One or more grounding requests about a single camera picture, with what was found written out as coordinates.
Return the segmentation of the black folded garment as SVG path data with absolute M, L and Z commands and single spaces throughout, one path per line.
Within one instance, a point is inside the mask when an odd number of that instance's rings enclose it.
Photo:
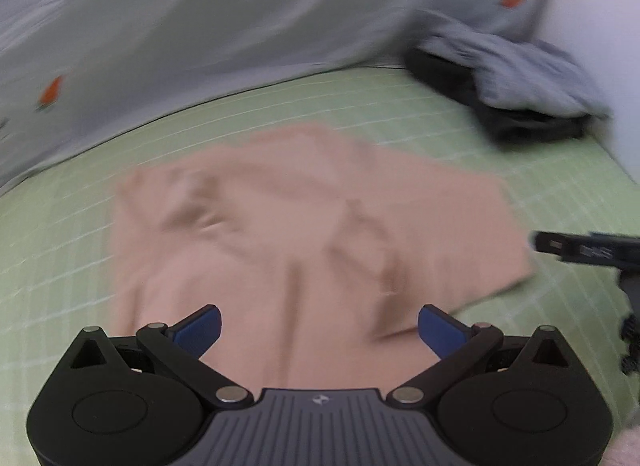
M 411 76 L 436 92 L 468 106 L 489 140 L 498 145 L 550 143 L 581 139 L 590 114 L 561 118 L 529 108 L 500 109 L 480 100 L 472 68 L 428 54 L 413 46 L 402 61 Z

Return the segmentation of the beige long-sleeve shirt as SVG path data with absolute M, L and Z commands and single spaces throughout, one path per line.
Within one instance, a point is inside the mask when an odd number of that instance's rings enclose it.
M 495 175 L 319 125 L 132 170 L 115 189 L 110 330 L 212 303 L 205 362 L 252 391 L 383 391 L 435 358 L 416 334 L 532 274 Z

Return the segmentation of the grey carrot-print backdrop cloth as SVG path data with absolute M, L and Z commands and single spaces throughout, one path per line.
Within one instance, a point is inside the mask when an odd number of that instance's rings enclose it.
M 444 14 L 510 39 L 547 0 L 1 0 L 1 186 L 206 100 L 386 62 Z

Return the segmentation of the grey-blue folded garment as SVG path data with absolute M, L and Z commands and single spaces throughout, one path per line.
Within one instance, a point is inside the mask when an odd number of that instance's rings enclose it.
M 473 73 L 480 101 L 498 109 L 530 109 L 559 118 L 606 119 L 611 107 L 570 54 L 542 42 L 515 42 L 430 10 L 418 49 Z

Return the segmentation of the green grid mat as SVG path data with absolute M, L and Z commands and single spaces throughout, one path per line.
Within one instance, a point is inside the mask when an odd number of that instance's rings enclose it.
M 297 121 L 492 172 L 531 231 L 639 230 L 639 187 L 593 139 L 501 152 L 468 112 L 398 69 L 318 74 L 196 106 L 35 175 L 1 199 L 1 460 L 31 465 L 32 400 L 78 330 L 111 295 L 112 189 L 140 163 Z

